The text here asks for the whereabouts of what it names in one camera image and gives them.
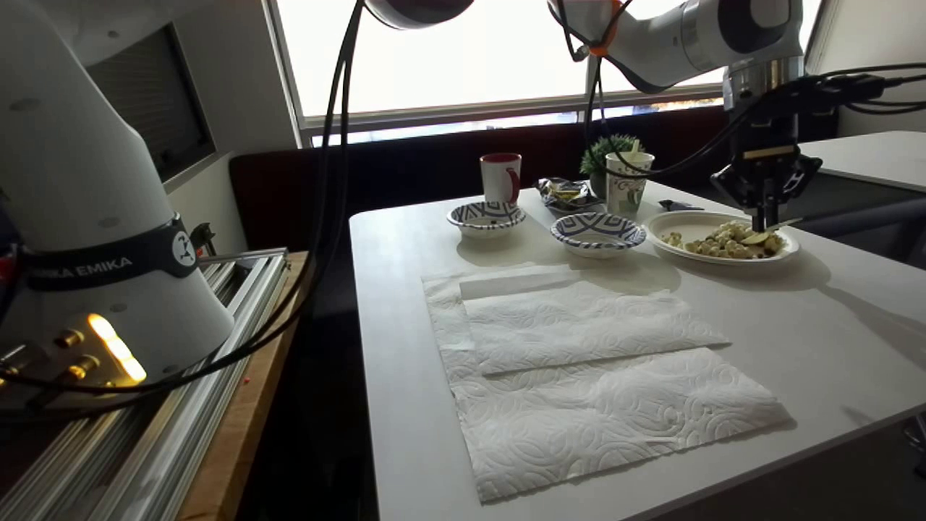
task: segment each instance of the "red and white mug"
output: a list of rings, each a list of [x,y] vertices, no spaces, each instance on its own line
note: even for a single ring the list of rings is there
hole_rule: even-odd
[[[520,154],[498,153],[479,158],[485,200],[518,204],[520,193]]]

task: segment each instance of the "mug handle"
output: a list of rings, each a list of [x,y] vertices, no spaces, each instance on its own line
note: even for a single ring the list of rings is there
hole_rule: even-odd
[[[520,195],[520,179],[515,169],[508,167],[505,171],[508,172],[508,176],[511,177],[511,198],[508,200],[508,204],[514,205],[518,203],[518,196]]]

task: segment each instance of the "table surface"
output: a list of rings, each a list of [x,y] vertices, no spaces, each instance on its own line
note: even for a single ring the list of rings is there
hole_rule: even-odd
[[[926,192],[926,133],[882,132],[801,144],[821,172]]]
[[[665,198],[738,213],[650,182],[637,219],[658,213]],[[582,259],[549,234],[556,218],[533,189],[521,192],[528,218],[511,235],[461,239],[444,216],[478,199],[350,221],[383,521],[647,518],[926,404],[926,272],[795,229],[802,250],[776,269],[708,265],[657,253],[648,241],[616,260]],[[727,334],[732,345],[720,356],[775,394],[794,421],[481,505],[420,278],[525,263],[610,266],[615,277],[670,289]]]
[[[305,252],[287,256],[290,271],[285,275],[281,299],[293,287],[306,256]],[[274,327],[290,316],[299,298],[297,294]],[[250,357],[241,385],[231,396],[219,429],[196,471],[178,520],[234,521],[297,324],[298,321]]]

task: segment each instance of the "food on plate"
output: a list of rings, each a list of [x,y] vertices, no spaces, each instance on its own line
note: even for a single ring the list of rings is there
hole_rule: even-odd
[[[661,238],[662,242],[670,246],[721,259],[766,259],[773,257],[784,247],[784,240],[775,233],[765,234],[767,237],[761,242],[746,240],[756,234],[746,222],[730,221],[721,224],[703,240],[684,242],[682,234],[678,232],[669,232]]]

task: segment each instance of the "orange ring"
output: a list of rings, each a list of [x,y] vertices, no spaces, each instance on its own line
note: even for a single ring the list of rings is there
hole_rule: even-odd
[[[623,5],[623,2],[620,0],[612,0],[611,2],[611,17],[618,14],[620,6]],[[611,46],[611,42],[614,41],[614,35],[618,33],[618,23],[614,23],[614,27],[611,28],[611,31],[608,32],[607,38],[601,45],[595,47],[589,47],[588,52],[595,57],[606,57],[607,48]]]

